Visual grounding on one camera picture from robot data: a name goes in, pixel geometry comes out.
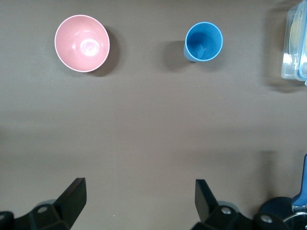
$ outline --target blue handle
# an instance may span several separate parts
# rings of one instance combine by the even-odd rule
[[[305,206],[307,204],[307,154],[304,157],[301,191],[292,199],[293,206]]]

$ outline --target clear plastic container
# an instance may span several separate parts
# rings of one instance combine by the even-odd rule
[[[283,46],[282,78],[307,85],[307,0],[288,12]]]

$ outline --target cup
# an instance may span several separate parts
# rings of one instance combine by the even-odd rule
[[[223,35],[220,29],[210,22],[193,25],[184,43],[184,56],[187,60],[210,61],[215,58],[223,47]]]

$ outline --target pink bowl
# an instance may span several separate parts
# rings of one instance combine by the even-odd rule
[[[75,15],[59,25],[54,45],[60,60],[78,72],[99,68],[110,51],[110,40],[103,25],[87,15]]]

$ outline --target bowl rim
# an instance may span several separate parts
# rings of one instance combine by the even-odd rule
[[[62,60],[62,58],[60,57],[60,55],[59,55],[59,53],[58,53],[56,39],[57,39],[57,35],[58,35],[58,32],[59,32],[59,29],[62,27],[62,25],[63,25],[66,21],[68,21],[68,20],[71,19],[71,18],[75,18],[75,17],[87,17],[87,18],[90,18],[90,19],[96,21],[96,22],[103,28],[103,30],[104,30],[105,33],[106,33],[107,42],[108,42],[108,45],[109,45],[109,47],[108,47],[108,49],[107,49],[106,57],[105,57],[105,59],[104,59],[97,67],[95,67],[95,68],[93,68],[93,69],[91,69],[91,70],[78,70],[78,69],[74,69],[74,68],[70,67],[69,65],[67,65],[67,64]],[[110,51],[110,38],[109,38],[109,34],[107,33],[105,27],[104,27],[96,18],[93,18],[93,17],[88,16],[88,15],[85,15],[85,14],[77,14],[77,15],[73,15],[73,16],[70,16],[70,17],[66,18],[66,19],[65,19],[64,21],[62,21],[62,23],[58,26],[57,31],[56,31],[56,34],[55,34],[55,36],[54,36],[54,47],[55,47],[55,50],[56,50],[56,53],[57,53],[59,59],[61,60],[61,62],[62,62],[65,66],[67,66],[68,68],[70,68],[70,69],[72,69],[72,70],[74,70],[74,71],[85,73],[85,72],[94,71],[94,70],[98,69],[99,67],[101,67],[102,64],[104,64],[104,62],[106,61],[106,59],[107,59],[107,57],[108,57],[108,55],[109,55],[109,51]]]

